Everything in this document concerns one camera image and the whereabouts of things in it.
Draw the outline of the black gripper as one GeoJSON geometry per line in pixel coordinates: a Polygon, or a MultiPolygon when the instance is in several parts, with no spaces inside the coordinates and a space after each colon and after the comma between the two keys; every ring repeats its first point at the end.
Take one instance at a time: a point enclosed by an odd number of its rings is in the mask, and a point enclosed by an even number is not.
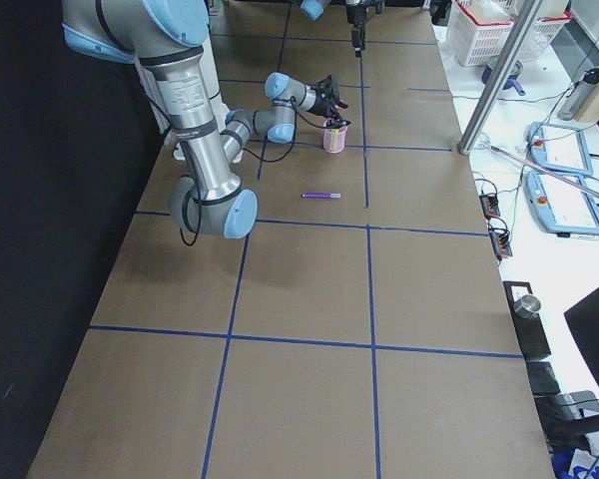
{"type": "Polygon", "coordinates": [[[351,44],[355,57],[365,50],[365,22],[369,2],[366,0],[345,0],[347,23],[351,26],[351,44]]]}
{"type": "Polygon", "coordinates": [[[351,124],[351,121],[340,114],[335,115],[340,110],[348,108],[348,104],[342,100],[333,101],[333,94],[329,89],[313,89],[314,103],[310,107],[310,112],[316,116],[326,119],[328,128],[344,128],[351,124]]]}

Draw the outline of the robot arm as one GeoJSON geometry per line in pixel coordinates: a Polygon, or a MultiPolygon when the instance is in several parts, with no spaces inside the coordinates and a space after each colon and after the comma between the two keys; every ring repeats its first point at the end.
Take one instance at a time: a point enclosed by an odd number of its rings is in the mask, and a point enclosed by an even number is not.
{"type": "MultiPolygon", "coordinates": [[[[325,11],[330,1],[326,0],[303,0],[300,2],[300,10],[311,20],[317,20],[325,11]]],[[[356,58],[362,56],[365,50],[365,27],[367,23],[368,9],[375,5],[374,1],[345,0],[344,7],[346,21],[350,25],[351,45],[356,58]]]]}
{"type": "Polygon", "coordinates": [[[62,12],[72,50],[110,62],[138,62],[155,79],[189,167],[170,198],[171,216],[183,232],[229,240],[250,233],[258,199],[231,164],[251,137],[292,144],[301,111],[322,117],[326,128],[348,124],[333,75],[305,84],[273,72],[265,81],[268,109],[217,115],[203,70],[213,59],[204,52],[210,19],[202,1],[65,1],[62,12]]]}

